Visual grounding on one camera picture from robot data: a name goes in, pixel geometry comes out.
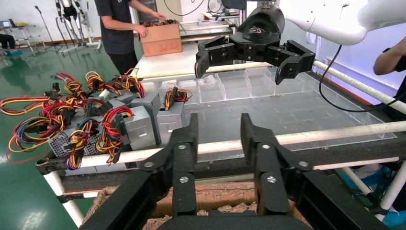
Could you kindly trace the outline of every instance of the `black pants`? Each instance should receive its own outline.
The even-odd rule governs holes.
[[[129,69],[134,68],[138,63],[134,50],[128,54],[109,54],[109,56],[121,75],[124,75]]]
[[[3,49],[7,49],[10,46],[10,49],[15,49],[15,41],[13,36],[8,34],[0,34],[0,43]]]

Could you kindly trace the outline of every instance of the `black t-shirt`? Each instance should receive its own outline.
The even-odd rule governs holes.
[[[114,20],[131,23],[129,1],[131,0],[94,0],[99,16],[111,16]],[[101,39],[108,54],[128,54],[134,51],[134,32],[119,31],[104,27],[100,18]]]

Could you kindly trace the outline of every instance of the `tripod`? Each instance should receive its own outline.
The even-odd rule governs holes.
[[[55,52],[58,52],[58,51],[63,47],[63,45],[54,42],[54,40],[52,39],[51,33],[50,33],[49,30],[48,30],[48,26],[46,25],[46,22],[45,22],[45,20],[44,20],[44,17],[42,16],[42,12],[41,12],[40,9],[38,8],[38,6],[35,6],[35,8],[38,10],[39,14],[41,15],[42,21],[44,22],[44,25],[45,25],[45,29],[46,29],[46,31],[48,32],[49,38],[51,39],[51,42],[52,42],[52,45],[51,45],[50,47],[45,48],[45,50],[48,50],[48,49],[50,49],[50,48],[54,48],[54,49],[55,49]]]

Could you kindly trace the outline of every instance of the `cardboard box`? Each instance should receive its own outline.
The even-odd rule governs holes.
[[[148,27],[148,35],[141,38],[145,57],[182,52],[178,24]]]

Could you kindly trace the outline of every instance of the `laptop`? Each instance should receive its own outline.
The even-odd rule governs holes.
[[[0,21],[0,27],[4,27],[4,28],[10,28],[11,27],[11,23],[10,21]]]

